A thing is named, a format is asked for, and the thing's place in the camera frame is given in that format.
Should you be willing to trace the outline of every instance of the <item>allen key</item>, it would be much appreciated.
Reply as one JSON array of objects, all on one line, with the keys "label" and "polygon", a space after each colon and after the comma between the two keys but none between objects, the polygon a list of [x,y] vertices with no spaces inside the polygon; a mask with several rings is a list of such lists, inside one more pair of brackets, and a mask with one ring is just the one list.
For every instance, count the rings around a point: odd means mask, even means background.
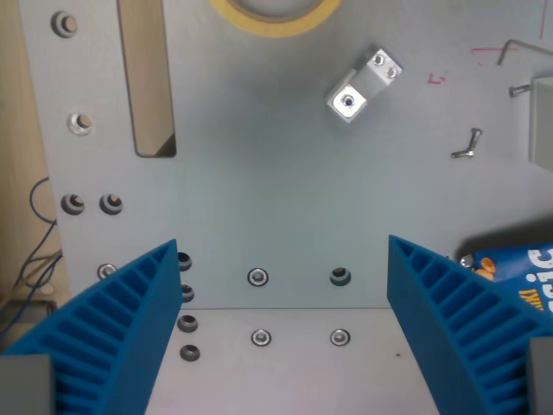
[{"label": "allen key", "polygon": [[544,48],[540,48],[539,46],[532,45],[530,43],[526,43],[525,41],[517,41],[516,39],[511,39],[511,40],[507,41],[507,43],[505,44],[505,46],[501,50],[501,55],[499,56],[499,59],[498,59],[498,66],[500,66],[503,63],[503,61],[505,60],[505,55],[509,51],[509,47],[513,44],[522,46],[523,48],[533,50],[534,52],[538,52],[540,54],[548,54],[549,56],[553,56],[553,51],[550,51],[550,50],[544,49]]},{"label": "allen key", "polygon": [[476,149],[476,144],[482,135],[482,130],[480,128],[471,129],[472,136],[470,137],[470,142],[468,143],[468,148],[463,151],[456,151],[451,153],[451,158],[462,158],[462,157],[473,157],[474,150]]}]

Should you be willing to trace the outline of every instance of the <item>wire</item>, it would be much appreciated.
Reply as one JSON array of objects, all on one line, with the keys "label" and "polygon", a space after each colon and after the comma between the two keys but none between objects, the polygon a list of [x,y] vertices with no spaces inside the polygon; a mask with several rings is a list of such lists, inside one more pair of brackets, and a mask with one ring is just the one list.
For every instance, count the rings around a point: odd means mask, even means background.
[{"label": "wire", "polygon": [[33,209],[33,212],[38,217],[38,219],[42,220],[43,222],[49,223],[50,225],[55,223],[55,220],[45,218],[42,216],[38,210],[36,210],[35,204],[33,203],[33,195],[35,194],[35,191],[38,189],[38,187],[43,184],[44,182],[47,182],[50,180],[49,177],[44,177],[43,179],[39,180],[35,185],[31,188],[31,191],[29,192],[29,205],[31,205],[31,209]]},{"label": "wire", "polygon": [[54,261],[52,261],[50,263],[50,265],[46,268],[46,270],[44,270],[41,274],[41,276],[38,278],[38,280],[36,281],[36,284],[33,286],[32,290],[30,291],[30,293],[27,295],[27,298],[25,299],[25,303],[23,303],[23,305],[21,306],[21,308],[17,311],[16,315],[11,319],[11,321],[8,323],[8,325],[6,326],[5,329],[3,329],[2,331],[0,331],[0,341],[4,338],[4,336],[8,333],[8,331],[10,331],[10,329],[16,324],[17,320],[19,320],[19,318],[21,318],[22,314],[23,314],[23,311],[25,311],[27,309],[27,307],[29,306],[30,302],[31,302],[31,298],[33,297],[33,295],[35,294],[35,291],[39,288],[40,286],[40,283],[42,281],[42,279],[44,277],[46,277],[46,274],[48,274],[49,272],[52,272],[52,270],[55,268],[56,264],[58,263],[58,261],[61,259],[61,255],[58,255]]},{"label": "wire", "polygon": [[25,276],[25,278],[22,280],[22,282],[20,284],[16,285],[14,288],[12,288],[12,290],[6,296],[6,298],[4,298],[2,301],[0,301],[0,311],[6,306],[7,303],[10,302],[10,300],[14,296],[14,294],[25,286],[25,283],[27,283],[31,278],[33,278],[36,274],[38,274],[38,272],[42,268],[44,268],[48,263],[50,263],[51,261],[56,261],[57,257],[61,257],[61,256],[62,256],[61,255],[61,249],[59,249],[58,251],[54,252],[52,255],[47,257],[45,260],[43,260],[42,264],[38,265],[33,271],[31,271],[27,276]]},{"label": "wire", "polygon": [[[14,317],[11,319],[8,326],[6,326],[5,329],[0,331],[0,341],[2,338],[6,335],[6,333],[16,324],[17,320],[22,316],[25,309],[30,304],[30,301],[35,294],[36,290],[43,287],[45,284],[47,284],[50,279],[52,278],[52,275],[54,274],[55,266],[58,264],[60,259],[63,257],[61,249],[57,252],[53,253],[52,255],[48,256],[37,256],[35,257],[36,253],[42,248],[46,240],[48,239],[48,236],[50,236],[50,233],[54,230],[54,227],[57,225],[56,220],[51,220],[45,216],[43,216],[35,207],[35,202],[33,196],[35,195],[35,191],[38,189],[39,186],[41,186],[44,182],[47,182],[49,177],[44,177],[43,179],[39,180],[33,187],[31,188],[29,192],[29,205],[31,209],[33,210],[33,213],[36,215],[37,218],[42,220],[45,223],[48,223],[50,227],[42,237],[41,241],[38,243],[38,245],[33,249],[33,251],[29,254],[27,259],[25,259],[25,262],[23,262],[23,265],[21,266],[21,269],[19,270],[19,275],[17,276],[17,279],[14,283],[14,286],[12,287],[11,292],[8,294],[8,296],[0,301],[0,312],[2,312],[3,308],[10,302],[13,295],[19,291],[23,286],[27,286],[31,289],[29,294],[27,295],[27,299],[25,300],[25,303],[23,303],[22,307],[17,311],[17,313],[14,315]],[[42,261],[41,264],[39,264],[32,272],[30,272],[26,277],[23,276],[25,273],[25,270],[27,267],[37,261]],[[33,278],[38,272],[44,268],[47,264],[49,265],[46,267],[46,269],[42,272],[42,274],[39,276],[39,278],[36,280],[34,284],[30,284],[29,280]]]}]

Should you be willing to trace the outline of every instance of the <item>rectangular slot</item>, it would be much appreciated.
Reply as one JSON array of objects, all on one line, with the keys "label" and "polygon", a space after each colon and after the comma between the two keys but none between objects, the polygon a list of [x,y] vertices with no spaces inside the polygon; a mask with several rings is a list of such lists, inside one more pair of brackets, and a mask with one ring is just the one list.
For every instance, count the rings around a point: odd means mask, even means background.
[{"label": "rectangular slot", "polygon": [[413,258],[411,258],[411,265],[415,272],[420,272],[424,269],[426,265],[429,264],[431,258],[429,255],[423,252],[415,252]]},{"label": "rectangular slot", "polygon": [[69,321],[62,322],[58,326],[58,329],[60,330],[61,333],[64,333],[69,337],[72,337],[81,342],[84,342],[90,347],[96,348],[102,351],[103,353],[109,354],[111,356],[115,356],[118,353],[118,350],[117,348],[115,348],[115,346],[99,338],[97,335],[92,334],[90,331],[86,331],[85,329],[82,329],[82,327],[80,327],[75,323],[72,323]]},{"label": "rectangular slot", "polygon": [[436,304],[442,303],[449,294],[455,291],[465,282],[465,277],[457,272],[450,272],[442,280],[432,287],[431,297]]},{"label": "rectangular slot", "polygon": [[497,389],[497,392],[490,391],[492,401],[496,404],[525,396],[528,392],[526,377],[522,376],[518,379],[512,380],[508,384],[500,386]]},{"label": "rectangular slot", "polygon": [[518,359],[511,363],[500,367],[494,374],[487,374],[488,380],[483,382],[485,389],[493,389],[494,387],[503,385],[511,380],[517,379],[520,376],[526,375],[526,359]]},{"label": "rectangular slot", "polygon": [[401,252],[404,253],[406,258],[408,258],[415,250],[413,246],[403,242],[402,240],[397,240],[397,246],[399,246],[399,249],[401,249]]},{"label": "rectangular slot", "polygon": [[466,346],[476,339],[480,338],[491,330],[496,329],[498,326],[511,320],[518,314],[513,307],[499,307],[490,316],[480,318],[480,321],[473,325],[473,327],[459,339],[459,343],[462,346]]},{"label": "rectangular slot", "polygon": [[137,266],[138,270],[149,280],[156,274],[156,265],[150,258],[144,258]]},{"label": "rectangular slot", "polygon": [[100,311],[108,318],[115,320],[122,326],[126,328],[130,326],[130,322],[132,321],[132,317],[130,316],[130,314],[125,311],[120,305],[118,305],[102,293],[97,293],[96,295],[94,295],[90,299],[89,304],[94,309]]},{"label": "rectangular slot", "polygon": [[66,374],[68,376],[73,376],[74,378],[83,380],[84,382],[93,383],[94,385],[102,386],[104,384],[104,380],[99,376],[87,372],[80,367],[76,367],[75,365],[68,363],[65,359],[62,359],[61,357],[52,356],[52,362],[54,363],[54,368],[56,372]]},{"label": "rectangular slot", "polygon": [[144,157],[173,157],[175,121],[162,0],[119,0],[118,8],[135,150]]},{"label": "rectangular slot", "polygon": [[111,365],[108,361],[100,359],[98,356],[76,348],[75,346],[62,341],[59,338],[54,337],[53,335],[45,335],[40,340],[40,344],[46,346],[47,348],[51,348],[61,354],[73,357],[77,361],[82,361],[86,365],[92,365],[93,367],[98,367],[104,370],[110,370],[111,368]]},{"label": "rectangular slot", "polygon": [[499,299],[493,294],[487,292],[478,296],[471,303],[467,304],[463,310],[451,319],[450,328],[456,332],[465,327],[469,322],[478,318],[483,312],[491,309],[499,302]]},{"label": "rectangular slot", "polygon": [[74,316],[83,322],[90,324],[95,329],[110,335],[115,340],[122,341],[124,339],[124,331],[119,329],[111,319],[99,314],[97,311],[87,307],[80,307],[74,311]]},{"label": "rectangular slot", "polygon": [[510,399],[498,406],[498,415],[525,415],[529,412],[526,396]]},{"label": "rectangular slot", "polygon": [[507,350],[503,350],[500,353],[496,353],[487,359],[484,359],[484,361],[476,367],[476,373],[486,374],[495,368],[520,359],[526,355],[527,347],[528,341],[526,340],[525,342],[519,342],[518,344],[513,345],[512,348],[508,348]]},{"label": "rectangular slot", "polygon": [[520,337],[528,338],[528,334],[532,330],[537,328],[537,324],[531,320],[523,320],[520,322],[516,322],[513,325],[507,323],[507,326],[511,327],[505,327],[502,332],[494,336],[490,336],[491,338],[487,342],[484,342],[481,346],[473,350],[467,358],[473,361],[479,359],[482,356],[490,354],[497,348],[509,344],[515,339],[518,339]]},{"label": "rectangular slot", "polygon": [[138,307],[140,307],[140,301],[135,297],[136,294],[133,294],[129,289],[125,289],[116,281],[112,281],[108,284],[105,287],[104,292],[133,313],[135,313],[138,310]]},{"label": "rectangular slot", "polygon": [[144,297],[146,295],[146,291],[148,291],[148,285],[136,272],[127,271],[121,276],[121,279],[140,297]]},{"label": "rectangular slot", "polygon": [[462,310],[463,306],[473,300],[483,291],[477,284],[464,284],[442,306],[442,315],[447,319],[453,316],[457,311]]},{"label": "rectangular slot", "polygon": [[57,411],[66,411],[71,413],[78,413],[82,415],[92,415],[92,408],[89,405],[83,405],[82,403],[75,402],[74,400],[64,399],[62,393],[56,393],[55,409]]},{"label": "rectangular slot", "polygon": [[447,266],[434,262],[423,272],[421,280],[426,288],[431,288],[446,272],[448,272]]},{"label": "rectangular slot", "polygon": [[55,380],[56,393],[64,393],[66,395],[73,395],[82,399],[95,400],[98,399],[98,394],[88,389],[78,387],[67,380],[60,380],[56,377]]}]

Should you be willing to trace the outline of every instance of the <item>metal panel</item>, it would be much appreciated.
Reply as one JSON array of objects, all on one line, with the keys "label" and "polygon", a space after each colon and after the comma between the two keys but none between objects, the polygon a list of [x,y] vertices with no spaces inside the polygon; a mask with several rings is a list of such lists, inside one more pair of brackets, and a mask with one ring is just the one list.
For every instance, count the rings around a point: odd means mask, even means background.
[{"label": "metal panel", "polygon": [[[207,1],[166,0],[177,156],[152,160],[133,150],[116,2],[21,0],[54,195],[86,204],[57,211],[70,288],[176,237],[193,260],[192,307],[386,307],[388,234],[449,254],[549,212],[550,173],[527,160],[528,102],[506,89],[551,60],[519,50],[496,67],[499,52],[471,50],[537,42],[542,7],[347,0],[319,28],[277,40]],[[57,10],[75,15],[76,36],[54,35]],[[324,97],[371,45],[404,73],[345,125]],[[75,111],[93,121],[86,137],[66,127]],[[451,160],[471,127],[484,131],[475,158]],[[98,208],[108,193],[121,214]],[[337,266],[352,272],[346,287],[328,281]],[[254,267],[270,275],[263,288],[247,284]]]},{"label": "metal panel", "polygon": [[[189,310],[199,327],[169,340],[148,415],[437,415],[391,310]],[[272,335],[268,346],[251,340]],[[352,340],[336,347],[335,329]],[[194,362],[180,349],[200,350]]]}]

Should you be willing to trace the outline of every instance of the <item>red pen line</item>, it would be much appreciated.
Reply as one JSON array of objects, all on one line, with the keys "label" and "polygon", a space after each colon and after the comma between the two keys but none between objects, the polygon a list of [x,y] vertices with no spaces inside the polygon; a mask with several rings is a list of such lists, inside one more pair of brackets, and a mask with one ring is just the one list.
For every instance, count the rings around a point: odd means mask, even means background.
[{"label": "red pen line", "polygon": [[545,16],[547,15],[547,3],[549,0],[543,0],[543,13],[542,13],[542,28],[539,31],[539,38],[543,39],[543,32],[545,31]]}]

